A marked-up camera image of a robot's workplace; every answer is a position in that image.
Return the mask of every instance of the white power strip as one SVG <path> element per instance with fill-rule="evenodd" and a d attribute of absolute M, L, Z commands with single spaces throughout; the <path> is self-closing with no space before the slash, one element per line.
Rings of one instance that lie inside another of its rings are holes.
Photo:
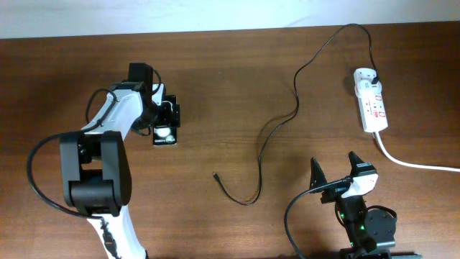
<path fill-rule="evenodd" d="M 378 146 L 380 150 L 385 154 L 385 156 L 397 164 L 408 167 L 460 172 L 460 168 L 449 168 L 434 165 L 417 165 L 402 162 L 392 157 L 387 152 L 379 134 L 380 131 L 388 127 L 387 113 L 385 112 L 385 107 L 383 106 L 382 84 L 380 82 L 372 84 L 372 81 L 376 75 L 377 73 L 375 70 L 370 68 L 359 68 L 354 71 L 354 91 L 356 96 L 358 96 L 362 127 L 365 132 L 372 133 L 373 137 L 377 139 Z"/>

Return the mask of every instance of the white power cord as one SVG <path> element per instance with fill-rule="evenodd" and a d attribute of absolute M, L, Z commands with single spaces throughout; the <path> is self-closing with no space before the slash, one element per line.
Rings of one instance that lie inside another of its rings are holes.
<path fill-rule="evenodd" d="M 380 138 L 379 132 L 373 132 L 373 135 L 375 136 L 375 138 L 377 138 L 377 142 L 379 143 L 380 150 L 385 154 L 385 156 L 387 156 L 388 159 L 390 159 L 391 161 L 393 161 L 393 162 L 395 162 L 397 164 L 412 167 L 412 168 L 443 170 L 443 171 L 451 171 L 451 172 L 460 173 L 460 168 L 450 168 L 450 167 L 445 167 L 445 166 L 434 166 L 434 165 L 417 165 L 417 164 L 412 164 L 412 163 L 406 163 L 406 162 L 399 161 L 398 159 L 392 157 L 387 152 L 387 150 L 385 149 L 385 146 L 382 143 L 382 139 Z"/>

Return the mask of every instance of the brown surface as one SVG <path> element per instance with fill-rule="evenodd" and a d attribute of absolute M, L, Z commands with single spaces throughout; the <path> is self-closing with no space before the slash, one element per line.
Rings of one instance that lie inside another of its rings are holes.
<path fill-rule="evenodd" d="M 380 178 L 366 197 L 399 215 L 397 247 L 425 258 L 460 254 L 460 175 L 402 167 L 362 130 L 352 73 L 369 67 L 367 39 L 340 34 L 298 77 L 300 111 L 264 157 L 264 189 L 254 206 L 230 202 L 211 176 L 220 173 L 240 199 L 257 185 L 256 154 L 295 106 L 294 72 L 337 27 L 0 41 L 0 257 L 105 258 L 85 220 L 45 205 L 27 183 L 33 145 L 84 123 L 91 93 L 127 76 L 128 63 L 153 65 L 182 110 L 179 145 L 125 142 L 133 178 L 129 204 L 137 237 L 153 258 L 275 258 L 293 249 L 283 227 L 289 201 L 310 180 L 315 156 L 329 180 L 349 173 L 347 153 L 373 162 Z M 396 158 L 459 166 L 460 24 L 369 26 Z M 63 203 L 56 143 L 34 162 L 42 190 Z M 333 204 L 301 199 L 290 228 L 305 254 L 349 245 Z"/>

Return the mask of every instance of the wooden tabletop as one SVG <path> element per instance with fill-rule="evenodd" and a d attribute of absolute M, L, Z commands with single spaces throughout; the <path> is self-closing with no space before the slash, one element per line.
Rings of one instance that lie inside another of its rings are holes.
<path fill-rule="evenodd" d="M 396 158 L 459 167 L 460 23 L 367 26 L 383 85 Z M 398 213 L 397 247 L 425 258 L 460 254 L 460 174 L 396 165 L 362 129 L 352 74 L 370 67 L 366 35 L 341 32 L 298 76 L 300 110 L 264 154 L 253 206 L 229 201 L 212 177 L 245 200 L 257 187 L 257 153 L 295 107 L 294 72 L 338 27 L 0 40 L 0 257 L 106 258 L 84 219 L 44 204 L 25 172 L 44 137 L 85 125 L 94 90 L 127 77 L 130 62 L 156 68 L 181 108 L 178 145 L 155 148 L 129 134 L 129 209 L 152 258 L 277 258 L 293 255 L 283 215 L 308 188 L 310 158 L 328 180 L 349 174 L 353 150 L 379 173 L 368 206 Z M 102 94 L 94 104 L 104 102 Z M 64 204 L 56 142 L 34 159 L 40 188 Z M 302 198 L 289 223 L 306 255 L 349 247 L 334 205 Z"/>

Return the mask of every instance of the white background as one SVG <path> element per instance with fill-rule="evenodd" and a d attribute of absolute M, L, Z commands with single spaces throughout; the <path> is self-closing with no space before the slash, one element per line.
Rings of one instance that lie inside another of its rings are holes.
<path fill-rule="evenodd" d="M 0 0 L 0 38 L 460 19 L 460 0 Z"/>

